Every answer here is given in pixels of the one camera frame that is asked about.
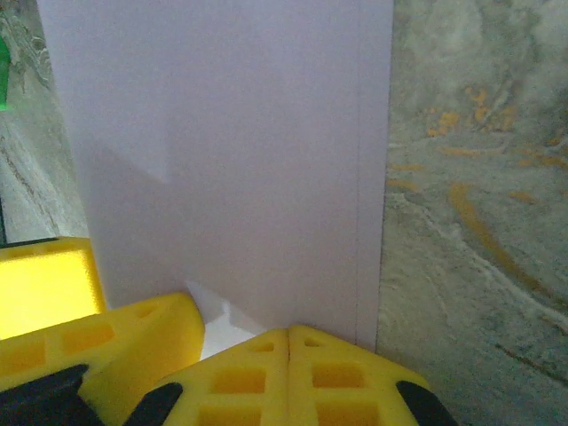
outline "stone surface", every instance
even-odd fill
[[[395,5],[378,351],[462,424],[568,424],[568,3]]]
[[[0,114],[0,197],[8,241],[85,236],[87,225],[36,4],[0,1],[11,54]]]

